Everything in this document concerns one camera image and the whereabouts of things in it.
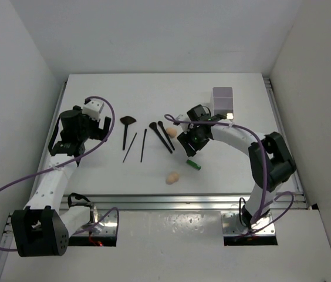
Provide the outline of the green lipstick tube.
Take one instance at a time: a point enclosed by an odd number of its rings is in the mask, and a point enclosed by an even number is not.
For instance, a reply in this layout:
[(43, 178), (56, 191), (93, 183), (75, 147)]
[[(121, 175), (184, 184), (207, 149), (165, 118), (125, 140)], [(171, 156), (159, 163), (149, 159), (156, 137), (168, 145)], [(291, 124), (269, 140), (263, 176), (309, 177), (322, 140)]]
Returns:
[(201, 166), (198, 163), (196, 163), (193, 160), (191, 160), (191, 159), (188, 159), (186, 161), (186, 164), (188, 164), (190, 167), (192, 167), (195, 170), (201, 170)]

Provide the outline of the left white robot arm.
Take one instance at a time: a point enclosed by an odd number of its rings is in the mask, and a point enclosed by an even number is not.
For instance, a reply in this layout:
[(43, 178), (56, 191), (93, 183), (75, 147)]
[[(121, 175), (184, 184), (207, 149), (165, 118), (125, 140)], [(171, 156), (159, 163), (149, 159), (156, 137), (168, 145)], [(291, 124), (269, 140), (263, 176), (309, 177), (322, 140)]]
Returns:
[(11, 224), (17, 252), (21, 257), (62, 256), (70, 237), (91, 220), (91, 204), (76, 204), (60, 214), (68, 182), (85, 153), (85, 142), (103, 140), (111, 118), (99, 127), (103, 102), (88, 100), (82, 107), (62, 112), (48, 145), (49, 172), (45, 173), (24, 209), (12, 214)]

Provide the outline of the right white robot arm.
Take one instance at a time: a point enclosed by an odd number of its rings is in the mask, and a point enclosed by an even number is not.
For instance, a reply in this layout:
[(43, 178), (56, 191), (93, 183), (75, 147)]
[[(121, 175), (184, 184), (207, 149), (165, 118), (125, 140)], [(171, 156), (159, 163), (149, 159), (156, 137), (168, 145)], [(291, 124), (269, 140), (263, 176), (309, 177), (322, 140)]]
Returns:
[(254, 188), (239, 214), (242, 225), (247, 228), (267, 214), (278, 187), (295, 173), (295, 161), (278, 132), (255, 133), (222, 114), (208, 114), (202, 105), (193, 107), (185, 116), (177, 116), (174, 124), (183, 129), (177, 140), (188, 157), (195, 156), (212, 140), (248, 156)]

